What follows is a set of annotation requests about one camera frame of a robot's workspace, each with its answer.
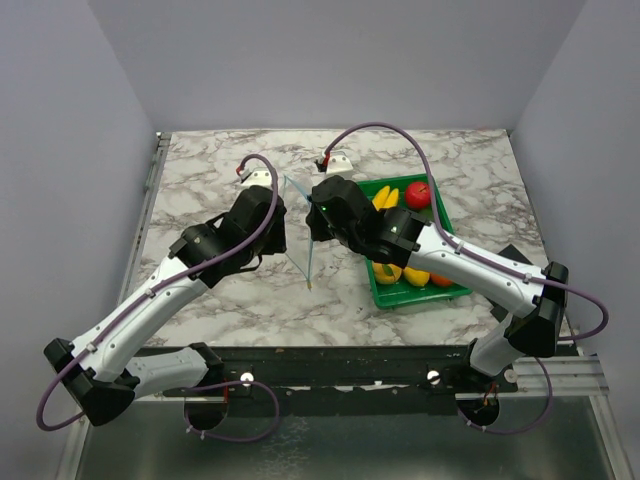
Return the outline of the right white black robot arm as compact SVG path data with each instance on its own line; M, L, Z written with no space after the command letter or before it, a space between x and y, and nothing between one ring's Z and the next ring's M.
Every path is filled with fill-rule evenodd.
M331 176L311 190L306 223L315 241L337 240L382 265L443 276L500 305L505 320L472 342L461 383L481 391L523 356L555 355L568 270L519 263L467 244L435 221L403 207L376 209L353 181Z

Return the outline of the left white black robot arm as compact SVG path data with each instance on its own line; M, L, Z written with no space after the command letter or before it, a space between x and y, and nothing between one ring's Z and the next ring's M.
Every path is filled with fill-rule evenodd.
M216 355L192 345L144 361L137 353L169 319L224 277L252 270L252 260L285 252L282 198L263 186L241 191L231 209L186 228L152 275L105 319L73 340L53 339L44 355L94 426L145 395L220 385Z

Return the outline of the green plastic tray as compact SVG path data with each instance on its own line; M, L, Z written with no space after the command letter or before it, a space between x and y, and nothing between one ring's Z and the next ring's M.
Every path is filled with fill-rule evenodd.
M390 177L377 180L357 181L357 184L369 199L385 186L399 190L399 205L406 206L404 192L414 182L427 183L425 174ZM424 287L411 285L404 278L400 278L394 284L379 284L374 277L373 263L366 259L365 265L369 276L374 304L379 309L393 309L409 307L426 302L447 301L456 297L469 295L472 291L468 288L454 284L448 287L440 287L429 282Z

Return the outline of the yellow peach with leaf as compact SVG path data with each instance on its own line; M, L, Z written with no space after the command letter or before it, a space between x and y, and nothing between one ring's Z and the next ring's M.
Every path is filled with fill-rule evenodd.
M375 281L381 285L392 285L399 281L402 276L402 269L393 264L376 263L372 264Z

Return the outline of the clear zip bag teal zipper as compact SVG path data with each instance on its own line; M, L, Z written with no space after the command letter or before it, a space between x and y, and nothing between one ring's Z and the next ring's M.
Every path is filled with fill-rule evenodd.
M283 177L281 197L286 207L285 235L288 260L304 278L306 288L312 290L313 248L306 217L311 211L309 187L291 176Z

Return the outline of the yellow lemon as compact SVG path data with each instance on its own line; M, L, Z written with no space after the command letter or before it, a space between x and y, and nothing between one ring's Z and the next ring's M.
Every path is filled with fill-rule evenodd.
M412 286L422 288L429 283L430 273L422 270L416 270L410 267L403 269L403 277Z

